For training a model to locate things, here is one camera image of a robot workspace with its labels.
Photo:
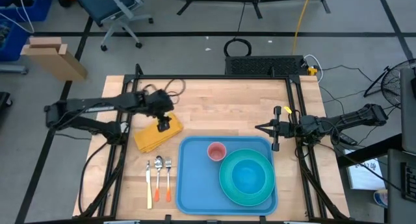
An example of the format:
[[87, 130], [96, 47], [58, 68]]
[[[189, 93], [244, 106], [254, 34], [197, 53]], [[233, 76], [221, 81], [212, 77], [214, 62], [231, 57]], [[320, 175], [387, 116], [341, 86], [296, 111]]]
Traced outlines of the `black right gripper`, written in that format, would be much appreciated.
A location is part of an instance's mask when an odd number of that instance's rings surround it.
[[272, 133], [272, 137], [274, 139], [272, 144], [273, 151], [280, 150], [280, 143], [279, 137], [282, 136], [284, 138], [293, 138], [295, 136], [295, 124], [286, 121], [280, 121], [281, 115], [281, 107], [275, 106], [274, 107], [274, 119], [269, 121], [268, 123], [256, 125], [255, 128], [259, 128], [260, 131], [265, 133]]

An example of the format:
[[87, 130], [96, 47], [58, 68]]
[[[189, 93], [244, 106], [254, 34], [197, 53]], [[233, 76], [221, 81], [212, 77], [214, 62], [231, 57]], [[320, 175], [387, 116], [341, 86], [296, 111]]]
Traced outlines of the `yellow cloth napkin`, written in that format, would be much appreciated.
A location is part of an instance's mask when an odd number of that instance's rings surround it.
[[157, 129], [158, 121], [154, 120], [144, 129], [135, 132], [134, 139], [141, 153], [148, 153], [156, 149], [183, 130], [182, 123], [173, 112], [170, 112], [168, 117], [171, 118], [170, 128], [166, 131], [159, 132]]

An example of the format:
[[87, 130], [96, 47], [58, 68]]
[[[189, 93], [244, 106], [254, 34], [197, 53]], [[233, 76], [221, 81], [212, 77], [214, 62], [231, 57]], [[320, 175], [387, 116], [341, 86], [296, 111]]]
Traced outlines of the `metal spoon with orange handle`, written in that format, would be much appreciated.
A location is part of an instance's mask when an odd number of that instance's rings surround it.
[[155, 187], [155, 195], [154, 195], [154, 201], [157, 202], [160, 199], [160, 173], [161, 173], [161, 169], [163, 168], [163, 158], [162, 156], [158, 155], [155, 158], [154, 161], [155, 164], [155, 168], [157, 170], [157, 182], [156, 182], [156, 187]]

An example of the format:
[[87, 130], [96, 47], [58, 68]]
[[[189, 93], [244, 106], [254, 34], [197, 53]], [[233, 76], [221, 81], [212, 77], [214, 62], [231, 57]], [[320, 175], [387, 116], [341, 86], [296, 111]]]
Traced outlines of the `blue plastic bowl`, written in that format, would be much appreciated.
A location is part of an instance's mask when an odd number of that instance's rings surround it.
[[254, 194], [263, 189], [265, 171], [256, 160], [241, 160], [233, 168], [232, 179], [239, 191]]

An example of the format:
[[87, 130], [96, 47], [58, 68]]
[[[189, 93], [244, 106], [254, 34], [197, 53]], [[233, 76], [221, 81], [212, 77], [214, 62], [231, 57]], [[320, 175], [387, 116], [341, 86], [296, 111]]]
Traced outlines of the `pink plastic cup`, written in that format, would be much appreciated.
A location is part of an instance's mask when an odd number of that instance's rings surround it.
[[215, 162], [223, 160], [226, 154], [226, 146], [220, 142], [213, 142], [207, 148], [208, 157]]

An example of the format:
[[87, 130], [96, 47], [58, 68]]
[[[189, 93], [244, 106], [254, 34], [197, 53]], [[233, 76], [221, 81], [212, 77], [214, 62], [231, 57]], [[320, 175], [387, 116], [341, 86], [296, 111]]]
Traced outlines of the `metal fork with orange handle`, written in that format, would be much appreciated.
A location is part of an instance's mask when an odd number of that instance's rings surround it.
[[165, 166], [166, 166], [166, 169], [167, 169], [167, 174], [166, 174], [166, 201], [170, 202], [172, 200], [171, 187], [170, 187], [170, 170], [172, 168], [172, 159], [170, 157], [166, 157]]

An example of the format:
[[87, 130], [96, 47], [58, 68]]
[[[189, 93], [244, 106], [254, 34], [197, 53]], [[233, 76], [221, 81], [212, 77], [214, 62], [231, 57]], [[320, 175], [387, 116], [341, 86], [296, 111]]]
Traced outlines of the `green plastic plate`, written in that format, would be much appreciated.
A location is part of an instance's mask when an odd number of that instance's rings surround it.
[[[233, 183], [232, 171], [241, 160], [256, 160], [265, 171], [263, 189], [254, 194], [242, 193]], [[239, 149], [229, 154], [223, 160], [219, 169], [219, 182], [222, 191], [234, 203], [241, 206], [257, 206], [264, 203], [274, 191], [276, 185], [274, 166], [268, 158], [253, 149]]]

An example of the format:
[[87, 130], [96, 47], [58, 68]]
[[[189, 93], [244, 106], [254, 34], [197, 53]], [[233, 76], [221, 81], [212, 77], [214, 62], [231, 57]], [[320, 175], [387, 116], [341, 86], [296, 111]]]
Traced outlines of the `blue plastic tray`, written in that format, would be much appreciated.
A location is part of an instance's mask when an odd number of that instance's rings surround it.
[[179, 146], [175, 202], [180, 211], [192, 215], [267, 216], [278, 205], [277, 188], [260, 205], [241, 206], [222, 191], [219, 169], [223, 160], [215, 162], [207, 155], [213, 142], [226, 146], [227, 157], [239, 149], [253, 149], [266, 156], [274, 166], [270, 142], [259, 136], [189, 136]]

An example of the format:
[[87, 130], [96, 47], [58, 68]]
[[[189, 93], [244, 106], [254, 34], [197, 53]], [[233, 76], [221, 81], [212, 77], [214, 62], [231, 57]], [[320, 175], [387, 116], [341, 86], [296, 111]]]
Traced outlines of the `black computer case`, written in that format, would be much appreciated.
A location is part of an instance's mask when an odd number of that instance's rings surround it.
[[226, 75], [307, 75], [307, 62], [301, 55], [293, 56], [229, 56]]

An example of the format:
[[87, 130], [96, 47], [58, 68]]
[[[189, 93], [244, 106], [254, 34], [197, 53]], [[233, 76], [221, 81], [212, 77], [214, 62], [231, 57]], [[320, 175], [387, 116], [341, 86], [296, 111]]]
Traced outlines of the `black side desk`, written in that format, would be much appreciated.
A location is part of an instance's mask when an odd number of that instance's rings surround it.
[[380, 142], [374, 143], [370, 146], [358, 149], [352, 153], [338, 156], [338, 167], [345, 168], [367, 160], [371, 160], [373, 158], [384, 156], [388, 153], [388, 150], [390, 149], [403, 151], [402, 134], [397, 134]]

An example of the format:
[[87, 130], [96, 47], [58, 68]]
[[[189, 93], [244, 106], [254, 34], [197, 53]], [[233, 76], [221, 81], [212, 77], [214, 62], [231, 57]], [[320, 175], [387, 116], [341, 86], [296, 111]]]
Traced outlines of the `brown cardboard box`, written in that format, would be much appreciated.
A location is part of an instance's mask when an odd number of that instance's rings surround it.
[[60, 81], [84, 81], [88, 72], [68, 51], [61, 37], [33, 37], [20, 55], [27, 56]]

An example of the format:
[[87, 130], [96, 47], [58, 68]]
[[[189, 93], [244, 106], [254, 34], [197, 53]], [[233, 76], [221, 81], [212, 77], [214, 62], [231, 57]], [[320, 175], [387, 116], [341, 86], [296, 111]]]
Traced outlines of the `black standing fan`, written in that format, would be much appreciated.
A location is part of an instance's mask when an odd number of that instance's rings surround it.
[[387, 66], [382, 74], [365, 90], [363, 96], [368, 97], [381, 92], [390, 104], [400, 108], [400, 71], [402, 69], [412, 69], [414, 75], [416, 75], [416, 58], [401, 62], [394, 67]]

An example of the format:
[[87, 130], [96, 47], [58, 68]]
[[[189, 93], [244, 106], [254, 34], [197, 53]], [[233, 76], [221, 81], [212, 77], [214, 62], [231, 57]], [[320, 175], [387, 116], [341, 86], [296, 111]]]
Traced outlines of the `grey monitor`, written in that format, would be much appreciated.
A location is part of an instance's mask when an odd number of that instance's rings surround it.
[[409, 68], [400, 71], [400, 109], [402, 124], [402, 148], [416, 154], [416, 76]]

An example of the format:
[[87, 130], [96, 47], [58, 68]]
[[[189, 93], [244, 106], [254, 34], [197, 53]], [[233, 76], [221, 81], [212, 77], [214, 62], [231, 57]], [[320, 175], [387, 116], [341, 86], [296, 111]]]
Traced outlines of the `blue plastic bin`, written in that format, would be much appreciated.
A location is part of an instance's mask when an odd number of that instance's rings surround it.
[[51, 0], [0, 0], [0, 19], [5, 15], [17, 22], [44, 21], [50, 6]]
[[29, 33], [13, 22], [0, 19], [0, 62], [16, 61]]

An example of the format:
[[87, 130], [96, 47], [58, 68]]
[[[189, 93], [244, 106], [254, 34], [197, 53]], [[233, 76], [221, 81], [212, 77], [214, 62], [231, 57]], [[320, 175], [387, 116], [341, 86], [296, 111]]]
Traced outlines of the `black aluminium table frame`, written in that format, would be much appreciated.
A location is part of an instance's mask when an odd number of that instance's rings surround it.
[[[273, 108], [277, 105], [287, 106], [285, 80], [278, 79], [236, 79], [236, 77], [196, 76], [186, 80], [186, 90], [175, 106], [174, 114], [182, 122], [184, 129], [175, 137], [165, 142], [156, 150], [142, 154], [136, 147], [134, 132], [153, 120], [142, 115], [133, 116], [132, 127], [127, 146], [126, 161], [120, 184], [119, 200], [115, 201], [114, 185], [106, 196], [104, 213], [94, 216], [109, 216], [114, 203], [116, 219], [162, 220], [170, 214], [172, 221], [179, 220], [221, 220], [221, 221], [257, 221], [259, 216], [207, 216], [188, 215], [176, 207], [178, 147], [183, 138], [193, 135], [219, 136], [261, 136], [272, 142], [267, 134], [254, 129], [257, 124], [268, 122], [273, 118]], [[301, 76], [305, 112], [314, 116], [325, 116], [317, 78]], [[280, 138], [280, 150], [274, 152], [274, 165], [278, 188], [278, 206], [274, 213], [266, 216], [267, 221], [303, 221], [307, 214], [321, 216], [316, 192], [310, 186], [309, 193], [312, 211], [307, 211], [304, 195], [303, 178], [301, 178], [298, 159], [294, 155], [295, 140]], [[103, 186], [109, 153], [114, 154], [114, 167], [120, 147], [105, 146], [89, 163], [85, 172], [83, 196], [81, 203], [85, 211], [95, 199]], [[321, 145], [314, 148], [315, 162], [320, 176], [322, 189], [331, 201], [346, 216], [350, 216], [345, 191], [334, 152]], [[146, 162], [151, 161], [152, 195], [156, 185], [156, 169], [153, 160], [157, 155], [172, 157], [171, 169], [172, 201], [166, 202], [166, 169], [161, 171], [161, 200], [147, 209]]]

